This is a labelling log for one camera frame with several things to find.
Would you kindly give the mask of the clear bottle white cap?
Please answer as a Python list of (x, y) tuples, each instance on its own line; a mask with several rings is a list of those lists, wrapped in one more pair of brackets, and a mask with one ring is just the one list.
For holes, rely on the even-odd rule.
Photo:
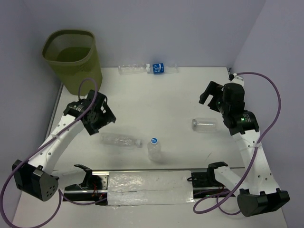
[(142, 148), (141, 139), (124, 134), (103, 133), (101, 134), (101, 143), (106, 146), (114, 146), (123, 149)]

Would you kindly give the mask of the clear wide plastic jar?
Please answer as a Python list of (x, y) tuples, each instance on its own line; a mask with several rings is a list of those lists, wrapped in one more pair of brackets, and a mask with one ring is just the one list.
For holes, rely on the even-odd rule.
[(215, 118), (192, 119), (192, 129), (198, 133), (214, 133), (218, 130), (218, 122)]

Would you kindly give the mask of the blue label plastic bottle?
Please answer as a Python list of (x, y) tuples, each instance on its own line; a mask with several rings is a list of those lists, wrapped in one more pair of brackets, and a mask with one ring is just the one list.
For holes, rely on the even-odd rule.
[(163, 75), (163, 74), (173, 74), (179, 72), (177, 65), (167, 66), (163, 63), (157, 63), (157, 64), (146, 64), (145, 66), (146, 66), (146, 72), (148, 74)]

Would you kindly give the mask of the bottle blue cap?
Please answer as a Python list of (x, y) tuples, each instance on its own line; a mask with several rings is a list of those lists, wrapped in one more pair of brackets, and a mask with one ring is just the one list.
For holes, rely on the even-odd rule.
[(155, 137), (151, 138), (147, 144), (148, 158), (153, 162), (160, 162), (162, 159), (161, 144)]

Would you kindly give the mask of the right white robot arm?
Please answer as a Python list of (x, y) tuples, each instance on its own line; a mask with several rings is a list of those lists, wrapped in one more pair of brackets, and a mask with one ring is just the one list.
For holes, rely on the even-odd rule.
[(212, 96), (208, 107), (222, 114), (224, 125), (235, 140), (244, 166), (245, 173), (237, 176), (225, 162), (208, 165), (205, 180), (212, 186), (221, 184), (228, 189), (225, 198), (210, 209), (198, 211), (204, 214), (218, 208), (230, 196), (237, 198), (237, 205), (245, 217), (274, 212), (290, 200), (288, 191), (281, 190), (268, 165), (255, 115), (245, 110), (245, 90), (237, 83), (220, 85), (211, 81), (199, 103), (204, 104)]

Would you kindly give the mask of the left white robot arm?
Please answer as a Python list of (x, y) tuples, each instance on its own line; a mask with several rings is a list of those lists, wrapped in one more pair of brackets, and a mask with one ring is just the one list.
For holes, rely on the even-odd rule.
[(12, 165), (17, 188), (41, 201), (51, 199), (58, 189), (73, 184), (82, 189), (90, 188), (93, 181), (98, 179), (90, 168), (76, 164), (72, 170), (59, 172), (54, 167), (82, 130), (93, 135), (115, 121), (107, 97), (102, 93), (90, 90), (86, 98), (69, 103), (57, 127), (43, 143), (43, 149), (25, 163), (16, 160)]

